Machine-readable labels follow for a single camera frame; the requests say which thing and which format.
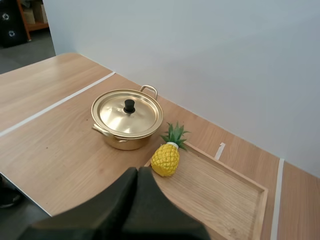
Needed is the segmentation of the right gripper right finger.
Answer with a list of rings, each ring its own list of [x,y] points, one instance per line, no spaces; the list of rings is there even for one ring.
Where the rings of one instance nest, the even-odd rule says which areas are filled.
[[[122,229],[123,240],[209,240],[204,225],[176,207],[149,167],[137,173],[136,192]]]

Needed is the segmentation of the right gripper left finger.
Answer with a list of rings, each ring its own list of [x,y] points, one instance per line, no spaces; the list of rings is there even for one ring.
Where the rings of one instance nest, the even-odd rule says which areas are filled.
[[[20,240],[112,240],[120,234],[132,206],[138,171],[128,168],[90,200],[30,225]]]

